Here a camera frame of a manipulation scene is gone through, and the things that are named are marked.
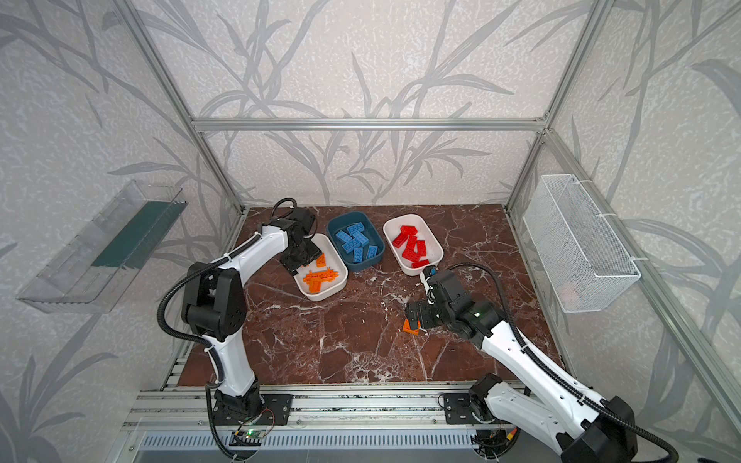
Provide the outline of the orange hinged plate bricks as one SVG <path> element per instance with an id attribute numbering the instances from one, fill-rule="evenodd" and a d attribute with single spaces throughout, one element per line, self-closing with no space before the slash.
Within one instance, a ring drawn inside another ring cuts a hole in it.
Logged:
<path id="1" fill-rule="evenodd" d="M 316 294 L 321 291 L 321 286 L 324 283 L 334 282 L 339 276 L 339 273 L 331 268 L 326 268 L 319 272 L 308 272 L 303 278 L 303 282 L 308 286 L 309 293 Z"/>

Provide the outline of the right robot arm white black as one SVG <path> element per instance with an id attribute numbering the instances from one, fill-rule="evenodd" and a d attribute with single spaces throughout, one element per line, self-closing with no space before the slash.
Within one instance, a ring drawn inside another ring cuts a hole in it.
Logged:
<path id="1" fill-rule="evenodd" d="M 498 302 L 475 300 L 452 267 L 427 265 L 420 275 L 423 300 L 410 302 L 411 329 L 442 327 L 506 367 L 528 389 L 520 393 L 496 374 L 486 374 L 469 391 L 481 422 L 509 422 L 552 449 L 563 462 L 633 462 L 640 441 L 665 451 L 677 462 L 677 449 L 636 425 L 633 409 L 620 397 L 604 399 L 550 357 L 517 327 L 501 279 L 473 264 L 493 282 Z"/>

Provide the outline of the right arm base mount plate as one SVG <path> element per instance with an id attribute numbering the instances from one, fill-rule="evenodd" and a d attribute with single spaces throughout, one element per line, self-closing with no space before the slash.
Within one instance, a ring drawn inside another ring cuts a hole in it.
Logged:
<path id="1" fill-rule="evenodd" d="M 445 415 L 445 423 L 466 424 L 474 426 L 479 421 L 474 417 L 471 399 L 468 393 L 445 393 L 438 395 L 438 405 Z"/>

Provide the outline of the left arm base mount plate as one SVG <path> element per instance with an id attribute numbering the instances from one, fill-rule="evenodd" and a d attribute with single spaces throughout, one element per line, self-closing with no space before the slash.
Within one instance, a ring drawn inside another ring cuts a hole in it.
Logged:
<path id="1" fill-rule="evenodd" d="M 252 395 L 237 402 L 237 410 L 230 413 L 232 419 L 250 426 L 286 426 L 291 414 L 293 395 Z"/>

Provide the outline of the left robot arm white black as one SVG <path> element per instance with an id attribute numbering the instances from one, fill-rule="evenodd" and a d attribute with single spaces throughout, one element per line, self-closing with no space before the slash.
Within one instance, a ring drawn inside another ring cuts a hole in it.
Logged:
<path id="1" fill-rule="evenodd" d="M 264 409 L 242 337 L 245 286 L 275 257 L 291 276 L 316 260 L 321 251 L 313 241 L 315 224 L 316 214 L 294 198 L 279 200 L 252 237 L 217 260 L 192 264 L 157 307 L 156 321 L 165 334 L 206 349 L 216 374 L 206 390 L 234 418 L 252 420 Z"/>

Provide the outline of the blue long brick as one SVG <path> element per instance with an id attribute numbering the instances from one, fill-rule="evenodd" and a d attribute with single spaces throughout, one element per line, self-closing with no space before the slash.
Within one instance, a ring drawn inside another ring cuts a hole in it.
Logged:
<path id="1" fill-rule="evenodd" d="M 345 251 L 346 253 L 352 253 L 352 252 L 353 252 L 353 250 L 354 250 L 355 248 L 357 248 L 357 247 L 361 247 L 361 246 L 360 246 L 360 245 L 359 245 L 359 244 L 358 244 L 358 243 L 357 243 L 357 242 L 356 242 L 356 241 L 355 241 L 354 239 L 352 239 L 352 241 L 349 241 L 348 243 L 345 243 L 345 244 L 343 245 L 343 250 L 344 250 L 344 251 Z"/>
<path id="2" fill-rule="evenodd" d="M 370 244 L 370 239 L 362 233 L 362 231 L 357 231 L 356 233 L 352 234 L 353 239 L 361 246 L 365 247 Z"/>

